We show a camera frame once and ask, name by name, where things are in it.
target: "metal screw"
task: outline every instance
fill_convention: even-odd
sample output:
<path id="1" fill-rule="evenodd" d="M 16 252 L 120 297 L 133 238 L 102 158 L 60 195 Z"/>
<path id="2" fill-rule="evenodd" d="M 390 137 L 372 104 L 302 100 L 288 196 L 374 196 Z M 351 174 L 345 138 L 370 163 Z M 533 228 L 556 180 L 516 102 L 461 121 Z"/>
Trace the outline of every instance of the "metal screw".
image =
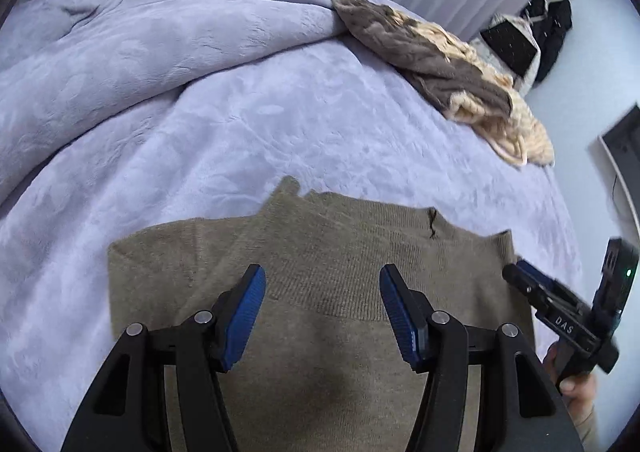
<path id="1" fill-rule="evenodd" d="M 434 311 L 433 315 L 431 315 L 431 320 L 436 324 L 446 324 L 449 322 L 449 313 L 446 311 Z"/>
<path id="2" fill-rule="evenodd" d="M 133 324 L 129 324 L 127 327 L 127 335 L 130 337 L 134 337 L 136 335 L 140 335 L 142 333 L 142 324 L 140 322 L 134 322 Z"/>
<path id="3" fill-rule="evenodd" d="M 518 334 L 518 328 L 513 324 L 505 324 L 502 326 L 502 332 L 508 337 L 514 337 Z"/>
<path id="4" fill-rule="evenodd" d="M 193 317 L 198 324 L 206 324 L 213 318 L 213 315 L 210 311 L 198 311 L 196 315 Z"/>

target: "bed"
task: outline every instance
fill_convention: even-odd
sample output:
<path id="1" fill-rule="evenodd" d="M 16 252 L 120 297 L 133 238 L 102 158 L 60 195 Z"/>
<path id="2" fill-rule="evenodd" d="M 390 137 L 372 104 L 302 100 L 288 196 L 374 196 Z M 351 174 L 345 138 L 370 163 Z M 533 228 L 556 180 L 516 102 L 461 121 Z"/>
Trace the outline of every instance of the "bed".
<path id="1" fill-rule="evenodd" d="M 253 214 L 287 174 L 511 229 L 544 272 L 582 275 L 553 169 L 446 121 L 330 0 L 31 0 L 0 30 L 0 131 L 0 385 L 44 452 L 114 342 L 107 246 Z"/>

